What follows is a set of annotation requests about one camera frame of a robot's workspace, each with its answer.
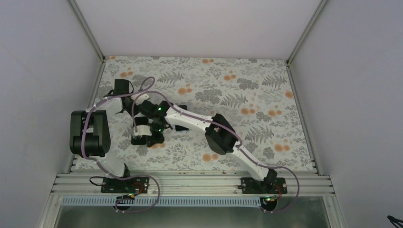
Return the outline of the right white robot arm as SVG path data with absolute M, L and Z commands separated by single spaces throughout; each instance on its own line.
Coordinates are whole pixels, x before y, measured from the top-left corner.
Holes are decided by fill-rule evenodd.
M 247 169 L 262 193 L 270 193 L 276 186 L 277 172 L 262 164 L 244 146 L 240 137 L 221 114 L 204 116 L 162 101 L 132 104 L 133 145 L 152 147 L 164 142 L 163 131 L 181 126 L 204 134 L 210 149 L 220 155 L 230 155 Z

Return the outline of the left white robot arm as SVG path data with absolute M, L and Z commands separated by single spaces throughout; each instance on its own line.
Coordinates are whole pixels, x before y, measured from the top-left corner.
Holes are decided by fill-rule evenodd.
M 109 154 L 111 136 L 108 119 L 115 114 L 132 110 L 132 96 L 138 95 L 147 87 L 141 83 L 135 89 L 127 79 L 115 80 L 115 85 L 102 99 L 86 110 L 73 111 L 70 117 L 69 147 L 74 155 L 92 161 L 107 178 L 114 178 L 113 186 L 120 192 L 127 192 L 132 187 L 130 171 L 126 164 Z

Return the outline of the black phone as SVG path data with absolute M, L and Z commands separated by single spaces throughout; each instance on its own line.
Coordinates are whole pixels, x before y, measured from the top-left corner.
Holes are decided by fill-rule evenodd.
M 149 124 L 149 120 L 147 117 L 139 116 L 139 117 L 134 118 L 133 127 L 137 126 L 137 125 L 148 125 L 148 124 Z M 146 145 L 146 137 L 147 136 L 134 138 L 133 136 L 131 136 L 131 143 L 132 143 L 132 145 Z

